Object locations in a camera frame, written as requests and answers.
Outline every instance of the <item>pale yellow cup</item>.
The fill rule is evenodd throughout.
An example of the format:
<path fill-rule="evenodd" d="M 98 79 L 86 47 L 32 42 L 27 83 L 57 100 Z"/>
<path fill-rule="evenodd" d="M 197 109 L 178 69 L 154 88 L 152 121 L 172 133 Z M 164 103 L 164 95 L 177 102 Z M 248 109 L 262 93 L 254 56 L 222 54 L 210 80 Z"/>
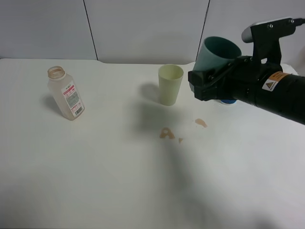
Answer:
<path fill-rule="evenodd" d="M 180 89 L 183 69 L 174 64 L 159 68 L 160 102 L 165 106 L 174 105 Z"/>

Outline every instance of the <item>teal cup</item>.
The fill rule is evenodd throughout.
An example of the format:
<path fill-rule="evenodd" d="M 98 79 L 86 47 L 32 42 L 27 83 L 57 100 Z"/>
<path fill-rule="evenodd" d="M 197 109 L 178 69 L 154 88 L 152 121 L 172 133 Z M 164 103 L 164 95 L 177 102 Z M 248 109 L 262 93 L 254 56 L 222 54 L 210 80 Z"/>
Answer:
<path fill-rule="evenodd" d="M 203 41 L 193 71 L 216 71 L 242 55 L 240 48 L 222 37 L 207 37 Z"/>

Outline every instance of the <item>plastic cup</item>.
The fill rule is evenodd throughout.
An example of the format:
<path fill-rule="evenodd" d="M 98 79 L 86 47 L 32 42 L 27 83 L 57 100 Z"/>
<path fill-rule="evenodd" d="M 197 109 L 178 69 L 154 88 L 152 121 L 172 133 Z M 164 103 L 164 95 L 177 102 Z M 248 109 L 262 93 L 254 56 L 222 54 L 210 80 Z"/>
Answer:
<path fill-rule="evenodd" d="M 180 89 L 183 69 L 174 64 L 166 64 L 159 68 L 160 103 L 165 106 L 174 105 Z"/>
<path fill-rule="evenodd" d="M 193 71 L 219 70 L 242 55 L 236 44 L 222 37 L 205 38 L 198 54 Z"/>

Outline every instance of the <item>bottle label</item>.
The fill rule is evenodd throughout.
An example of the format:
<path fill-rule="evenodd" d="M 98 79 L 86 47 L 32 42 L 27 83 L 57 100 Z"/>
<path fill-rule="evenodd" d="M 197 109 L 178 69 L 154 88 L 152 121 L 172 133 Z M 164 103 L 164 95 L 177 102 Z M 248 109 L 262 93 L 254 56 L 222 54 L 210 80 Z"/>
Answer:
<path fill-rule="evenodd" d="M 65 97 L 65 100 L 67 101 L 67 104 L 70 110 L 72 111 L 73 116 L 74 117 L 78 116 L 81 113 L 81 111 L 84 109 L 84 107 L 78 96 L 73 81 L 71 81 L 67 86 L 62 88 L 61 92 Z"/>

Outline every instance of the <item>blue object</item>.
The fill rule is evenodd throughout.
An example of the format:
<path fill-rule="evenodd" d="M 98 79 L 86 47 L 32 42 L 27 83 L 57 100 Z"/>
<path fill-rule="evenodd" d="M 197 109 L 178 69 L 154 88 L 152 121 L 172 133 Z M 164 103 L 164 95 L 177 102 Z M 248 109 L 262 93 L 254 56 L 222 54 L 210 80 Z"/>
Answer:
<path fill-rule="evenodd" d="M 236 100 L 222 99 L 221 102 L 223 104 L 231 105 L 231 104 L 235 104 Z"/>

